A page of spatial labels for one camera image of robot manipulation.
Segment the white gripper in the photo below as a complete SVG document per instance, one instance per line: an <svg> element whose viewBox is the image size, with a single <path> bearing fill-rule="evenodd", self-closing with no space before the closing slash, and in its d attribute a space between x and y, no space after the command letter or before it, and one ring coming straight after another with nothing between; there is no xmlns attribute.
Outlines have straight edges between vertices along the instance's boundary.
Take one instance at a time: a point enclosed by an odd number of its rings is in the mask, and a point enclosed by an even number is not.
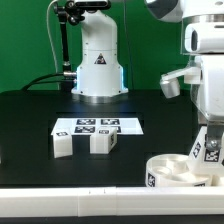
<svg viewBox="0 0 224 224"><path fill-rule="evenodd" d="M192 101L208 122L224 122L224 22L185 22L182 53L193 68L185 78ZM221 125L208 125L206 148L220 150L222 135Z"/></svg>

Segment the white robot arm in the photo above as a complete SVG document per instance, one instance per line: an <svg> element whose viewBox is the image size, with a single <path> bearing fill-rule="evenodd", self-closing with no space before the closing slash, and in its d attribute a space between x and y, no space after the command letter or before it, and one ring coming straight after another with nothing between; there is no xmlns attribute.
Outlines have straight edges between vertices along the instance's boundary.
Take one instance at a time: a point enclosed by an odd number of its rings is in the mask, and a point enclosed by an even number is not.
<svg viewBox="0 0 224 224"><path fill-rule="evenodd" d="M77 69L78 85L72 90L98 102L126 91L117 62L117 28L102 13L109 0L74 0L84 11L83 59ZM182 24L182 51L194 59L179 70L161 76L166 97L180 94L178 78L198 89L192 101L207 121L205 147L221 149L224 138L224 0L145 0L158 20Z"/></svg>

